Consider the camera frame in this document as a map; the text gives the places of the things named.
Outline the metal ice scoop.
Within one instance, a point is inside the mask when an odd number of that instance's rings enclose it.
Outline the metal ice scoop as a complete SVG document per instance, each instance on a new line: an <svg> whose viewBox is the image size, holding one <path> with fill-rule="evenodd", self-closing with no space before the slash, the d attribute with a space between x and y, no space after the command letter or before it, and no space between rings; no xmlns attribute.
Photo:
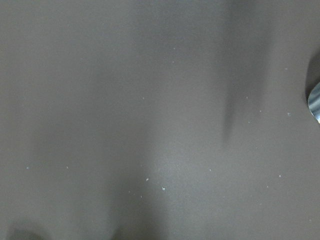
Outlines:
<svg viewBox="0 0 320 240"><path fill-rule="evenodd" d="M311 115L320 123L320 83L314 86L307 99Z"/></svg>

